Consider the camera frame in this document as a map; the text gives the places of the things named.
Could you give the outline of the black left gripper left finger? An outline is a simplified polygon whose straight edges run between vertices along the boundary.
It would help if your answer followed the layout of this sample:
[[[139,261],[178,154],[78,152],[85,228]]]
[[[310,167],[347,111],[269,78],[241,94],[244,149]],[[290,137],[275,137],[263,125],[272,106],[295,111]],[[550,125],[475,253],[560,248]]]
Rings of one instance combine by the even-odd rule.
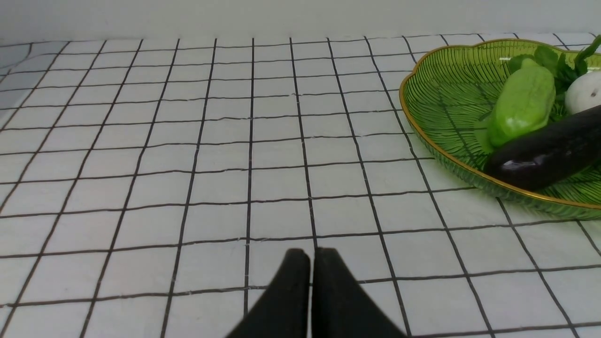
[[[267,289],[229,338],[306,338],[311,261],[289,249]]]

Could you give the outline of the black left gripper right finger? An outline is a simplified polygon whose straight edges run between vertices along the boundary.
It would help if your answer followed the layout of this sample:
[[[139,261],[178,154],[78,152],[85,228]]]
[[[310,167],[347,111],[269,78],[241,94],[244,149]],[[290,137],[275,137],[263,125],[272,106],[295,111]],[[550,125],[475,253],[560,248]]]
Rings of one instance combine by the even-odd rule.
[[[334,248],[314,254],[311,334],[314,338],[405,338],[367,295]]]

